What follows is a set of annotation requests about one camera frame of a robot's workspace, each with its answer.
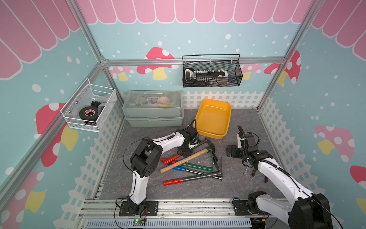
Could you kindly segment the wooden-handled hatchet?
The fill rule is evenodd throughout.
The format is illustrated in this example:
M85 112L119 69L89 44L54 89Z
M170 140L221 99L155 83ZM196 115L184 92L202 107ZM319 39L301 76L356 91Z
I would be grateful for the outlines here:
M189 156L189 157L187 157L187 158L185 158L183 160L180 160L180 161L178 161L176 163L171 164L170 166L167 166L167 167L161 169L160 172L163 174L163 173L165 173L167 171L170 171L170 170L172 170L172 169L174 169L174 168L182 165L183 163L186 163L188 161L191 161L191 160L193 160L193 159L195 159L195 158L197 158L199 156L202 156L202 155L206 154L207 152L208 152L207 149L201 150L201 151L199 151L199 152L197 152L197 153L195 153L195 154L193 154L193 155L191 155L191 156Z

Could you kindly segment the red-handled small hoe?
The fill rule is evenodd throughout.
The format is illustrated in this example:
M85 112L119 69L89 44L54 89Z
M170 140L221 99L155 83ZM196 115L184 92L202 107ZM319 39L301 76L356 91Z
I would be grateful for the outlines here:
M190 143L184 143L183 146L178 147L178 152L175 156L172 156L165 161L162 161L164 165L168 163L174 163L175 160L179 159L180 157L189 157L194 154L194 151L200 147L205 147L207 150L212 150L215 153L215 146L214 144L207 138L204 140L199 140L199 142L195 142L193 145Z

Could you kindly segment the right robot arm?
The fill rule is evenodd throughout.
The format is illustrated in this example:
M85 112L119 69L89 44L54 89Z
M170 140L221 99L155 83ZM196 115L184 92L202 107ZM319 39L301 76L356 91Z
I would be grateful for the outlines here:
M239 158L248 168L262 173L284 195L282 202L264 191L248 195L246 209L252 215L267 213L286 223L292 229L331 229L333 214L328 199L315 194L296 181L266 150L259 150L260 138L245 132L238 125L237 145L227 147L227 155Z

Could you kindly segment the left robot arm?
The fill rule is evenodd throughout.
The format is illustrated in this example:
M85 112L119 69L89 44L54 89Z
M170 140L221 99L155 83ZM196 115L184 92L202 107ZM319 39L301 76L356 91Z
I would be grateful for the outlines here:
M130 157L133 180L127 203L135 215L142 214L145 209L149 176L157 169L162 154L174 148L177 148L178 155L183 157L193 154L193 148L200 142L196 126L194 119L186 128L175 130L167 136L141 139Z

